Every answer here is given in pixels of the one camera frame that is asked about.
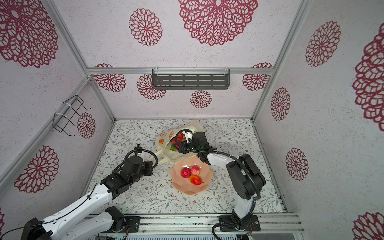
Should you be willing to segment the red yellow mango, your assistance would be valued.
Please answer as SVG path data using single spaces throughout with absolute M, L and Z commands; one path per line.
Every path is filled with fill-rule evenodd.
M 195 176 L 195 175 L 190 176 L 190 182 L 196 186 L 199 186 L 203 183 L 202 179 L 198 176 Z

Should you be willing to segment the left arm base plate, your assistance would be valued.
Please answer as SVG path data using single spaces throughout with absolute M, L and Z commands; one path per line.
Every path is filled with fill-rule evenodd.
M 108 232 L 113 233 L 137 233 L 139 230 L 141 217 L 125 216 L 117 207 L 109 207 L 105 210 L 113 220 L 112 226 Z

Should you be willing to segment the red cherry fruit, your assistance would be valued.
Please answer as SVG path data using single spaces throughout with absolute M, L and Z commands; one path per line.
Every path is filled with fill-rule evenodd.
M 185 135 L 183 133 L 180 133 L 176 138 L 173 139 L 173 145 L 175 148 L 179 148 L 179 145 L 177 143 L 181 144 L 183 142 L 184 136 Z

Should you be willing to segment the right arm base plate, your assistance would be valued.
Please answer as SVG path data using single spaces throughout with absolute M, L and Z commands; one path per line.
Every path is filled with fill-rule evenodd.
M 261 225 L 258 217 L 255 214 L 251 214 L 239 223 L 232 224 L 239 218 L 234 216 L 219 216 L 219 224 L 226 224 L 220 226 L 221 232 L 259 232 Z

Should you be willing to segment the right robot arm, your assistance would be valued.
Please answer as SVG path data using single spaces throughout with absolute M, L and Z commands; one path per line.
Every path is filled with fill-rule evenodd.
M 233 210 L 234 218 L 240 220 L 251 217 L 266 179 L 250 155 L 235 157 L 219 151 L 210 146 L 204 132 L 193 133 L 189 129 L 176 133 L 173 146 L 181 154 L 194 153 L 203 163 L 226 170 L 239 196 Z

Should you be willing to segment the red yellow peach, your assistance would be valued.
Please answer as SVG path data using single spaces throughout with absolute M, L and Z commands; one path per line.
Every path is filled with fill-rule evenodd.
M 198 176 L 200 174 L 200 167 L 199 166 L 193 166 L 191 168 L 191 174 L 194 176 Z

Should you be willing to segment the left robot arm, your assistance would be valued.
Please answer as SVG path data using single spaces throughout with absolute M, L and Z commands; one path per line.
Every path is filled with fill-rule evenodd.
M 158 165 L 144 161 L 137 151 L 129 152 L 124 161 L 92 190 L 59 212 L 43 220 L 33 218 L 23 227 L 23 240 L 85 240 L 105 231 L 122 232 L 133 229 L 117 207 L 109 207 L 96 217 L 85 220 L 97 208 L 111 202 L 142 177 L 151 176 Z

